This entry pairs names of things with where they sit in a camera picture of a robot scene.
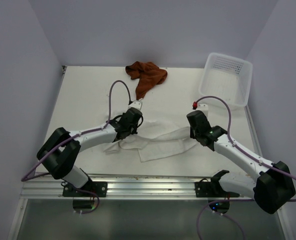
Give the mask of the white towel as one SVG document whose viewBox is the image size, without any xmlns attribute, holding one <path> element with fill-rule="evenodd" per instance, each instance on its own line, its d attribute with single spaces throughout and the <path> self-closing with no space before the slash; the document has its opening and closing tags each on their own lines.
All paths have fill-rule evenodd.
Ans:
<svg viewBox="0 0 296 240">
<path fill-rule="evenodd" d="M 197 142 L 190 138 L 190 128 L 167 120 L 145 120 L 132 134 L 123 140 L 106 143 L 103 152 L 117 153 L 120 150 L 137 150 L 142 163 L 182 154 Z"/>
</svg>

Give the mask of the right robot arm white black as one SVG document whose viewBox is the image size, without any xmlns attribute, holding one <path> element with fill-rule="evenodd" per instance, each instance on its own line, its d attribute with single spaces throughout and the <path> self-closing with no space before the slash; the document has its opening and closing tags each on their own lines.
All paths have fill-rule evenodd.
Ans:
<svg viewBox="0 0 296 240">
<path fill-rule="evenodd" d="M 285 163 L 273 163 L 244 146 L 238 150 L 237 141 L 229 139 L 228 132 L 220 126 L 210 126 L 206 115 L 200 110 L 187 114 L 187 120 L 192 139 L 245 171 L 245 174 L 236 174 L 221 170 L 209 181 L 196 182 L 197 197 L 244 195 L 252 198 L 263 211 L 273 214 L 296 194 L 293 180 L 288 176 L 290 170 Z"/>
</svg>

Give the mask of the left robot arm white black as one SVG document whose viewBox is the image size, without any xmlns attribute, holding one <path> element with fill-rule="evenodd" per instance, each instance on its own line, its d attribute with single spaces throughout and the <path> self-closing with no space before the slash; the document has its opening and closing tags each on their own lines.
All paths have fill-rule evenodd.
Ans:
<svg viewBox="0 0 296 240">
<path fill-rule="evenodd" d="M 132 107 L 92 130 L 72 132 L 57 128 L 38 151 L 37 159 L 54 179 L 66 181 L 80 196 L 87 196 L 96 190 L 91 178 L 75 165 L 78 154 L 134 135 L 142 122 L 142 112 Z"/>
</svg>

